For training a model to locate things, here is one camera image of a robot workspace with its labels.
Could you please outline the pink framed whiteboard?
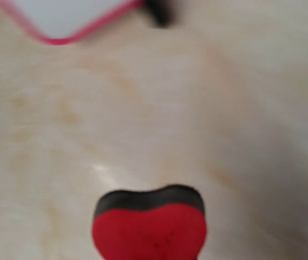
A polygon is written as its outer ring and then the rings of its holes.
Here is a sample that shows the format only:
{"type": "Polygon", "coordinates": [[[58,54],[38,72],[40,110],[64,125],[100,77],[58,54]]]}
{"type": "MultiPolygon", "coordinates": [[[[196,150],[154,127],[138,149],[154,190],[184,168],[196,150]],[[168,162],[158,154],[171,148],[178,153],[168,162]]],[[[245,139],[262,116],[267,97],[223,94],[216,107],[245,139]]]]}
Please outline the pink framed whiteboard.
{"type": "Polygon", "coordinates": [[[78,41],[135,8],[144,8],[160,27],[175,21],[172,1],[2,0],[0,7],[31,36],[52,45],[78,41]]]}

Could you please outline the red black whiteboard eraser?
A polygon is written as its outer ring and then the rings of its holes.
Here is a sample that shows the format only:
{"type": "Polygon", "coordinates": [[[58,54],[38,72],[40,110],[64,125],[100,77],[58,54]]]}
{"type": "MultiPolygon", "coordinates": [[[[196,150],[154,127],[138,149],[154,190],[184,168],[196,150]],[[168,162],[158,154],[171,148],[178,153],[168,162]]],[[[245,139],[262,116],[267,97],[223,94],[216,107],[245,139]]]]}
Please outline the red black whiteboard eraser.
{"type": "Polygon", "coordinates": [[[204,201],[180,184],[111,191],[96,203],[91,235],[106,260],[198,259],[207,237],[204,201]]]}

